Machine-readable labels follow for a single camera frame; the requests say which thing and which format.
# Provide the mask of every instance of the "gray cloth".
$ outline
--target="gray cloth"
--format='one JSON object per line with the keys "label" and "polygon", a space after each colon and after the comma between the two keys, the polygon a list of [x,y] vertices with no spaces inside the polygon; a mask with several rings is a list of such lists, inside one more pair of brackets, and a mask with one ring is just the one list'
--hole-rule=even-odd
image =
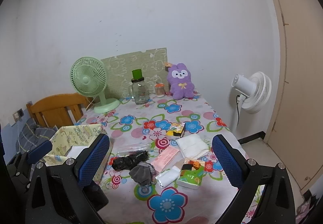
{"label": "gray cloth", "polygon": [[29,118],[23,126],[16,142],[17,152],[27,152],[39,146],[42,142],[51,139],[57,130],[40,127],[33,118]]}
{"label": "gray cloth", "polygon": [[146,162],[140,162],[133,169],[130,170],[129,175],[140,186],[155,185],[153,175],[155,173],[154,167]]}

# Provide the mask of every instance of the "green cap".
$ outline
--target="green cap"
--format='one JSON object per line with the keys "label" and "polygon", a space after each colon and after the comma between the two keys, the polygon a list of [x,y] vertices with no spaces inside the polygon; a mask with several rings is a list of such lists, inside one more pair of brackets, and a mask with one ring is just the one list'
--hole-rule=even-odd
{"label": "green cap", "polygon": [[143,77],[143,73],[141,72],[141,69],[136,69],[132,71],[132,76],[135,80],[138,80]]}

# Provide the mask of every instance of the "wooden door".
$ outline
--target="wooden door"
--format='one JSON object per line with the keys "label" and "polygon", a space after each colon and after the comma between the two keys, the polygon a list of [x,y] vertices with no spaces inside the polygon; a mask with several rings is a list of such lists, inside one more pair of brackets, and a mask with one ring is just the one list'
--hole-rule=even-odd
{"label": "wooden door", "polygon": [[323,170],[323,9],[318,0],[279,3],[286,73],[280,108],[267,140],[305,192]]}

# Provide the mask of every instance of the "fan base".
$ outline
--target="fan base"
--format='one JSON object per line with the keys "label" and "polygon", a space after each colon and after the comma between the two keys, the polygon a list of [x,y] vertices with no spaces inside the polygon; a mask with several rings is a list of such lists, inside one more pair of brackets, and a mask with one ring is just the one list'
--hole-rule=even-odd
{"label": "fan base", "polygon": [[98,114],[108,113],[112,111],[113,109],[117,108],[120,104],[120,101],[115,98],[109,98],[107,99],[107,103],[105,105],[101,105],[101,103],[98,103],[94,107],[94,112]]}

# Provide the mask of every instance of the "plush toy eye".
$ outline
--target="plush toy eye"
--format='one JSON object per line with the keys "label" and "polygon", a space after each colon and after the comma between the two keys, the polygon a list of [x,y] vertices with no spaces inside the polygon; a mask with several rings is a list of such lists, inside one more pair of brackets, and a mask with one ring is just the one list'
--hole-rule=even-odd
{"label": "plush toy eye", "polygon": [[178,77],[178,71],[176,71],[176,70],[172,71],[172,76],[174,78]]}
{"label": "plush toy eye", "polygon": [[184,76],[187,76],[187,75],[188,75],[188,73],[187,73],[187,71],[186,71],[186,70],[182,70],[182,71],[181,71],[181,73],[182,73],[182,75],[184,75]]}

